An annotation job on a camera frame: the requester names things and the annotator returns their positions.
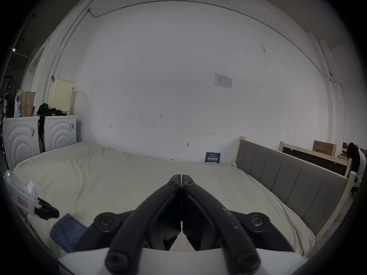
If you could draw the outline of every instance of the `white bed sheet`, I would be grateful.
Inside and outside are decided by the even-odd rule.
[[[99,213],[134,210],[172,175],[187,174],[227,209],[266,214],[295,252],[307,256],[314,234],[297,214],[235,163],[189,163],[132,155],[97,144],[77,143],[27,159],[14,174],[38,186],[38,196],[89,226]],[[50,238],[58,219],[28,215],[31,225],[56,257],[65,252]],[[179,235],[172,250],[192,250]]]

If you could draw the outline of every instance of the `laundry basket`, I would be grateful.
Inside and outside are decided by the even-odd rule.
[[[64,113],[70,111],[71,94],[74,83],[60,78],[51,82],[50,92],[48,93],[48,107],[56,108]]]

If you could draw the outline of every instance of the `ceiling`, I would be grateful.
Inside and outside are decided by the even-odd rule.
[[[65,15],[79,0],[43,0],[27,24],[17,51],[30,56],[53,32]],[[348,42],[349,35],[334,9],[326,0],[267,0],[306,32],[311,32],[320,41],[324,39],[329,48]],[[9,65],[13,69],[24,69],[27,58],[12,56]]]
[[[299,24],[305,32],[325,40],[334,48],[349,42],[350,36],[336,11],[326,0],[267,0]]]

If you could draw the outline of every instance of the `white washing machine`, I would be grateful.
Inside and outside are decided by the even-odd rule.
[[[39,155],[39,116],[4,118],[2,137],[9,170],[25,159]]]
[[[45,151],[76,144],[75,115],[46,116],[43,133]]]

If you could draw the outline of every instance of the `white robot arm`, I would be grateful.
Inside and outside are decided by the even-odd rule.
[[[37,186],[32,181],[26,185],[11,171],[4,172],[6,188],[14,205],[25,214],[38,216],[42,219],[58,218],[59,211],[37,196]]]

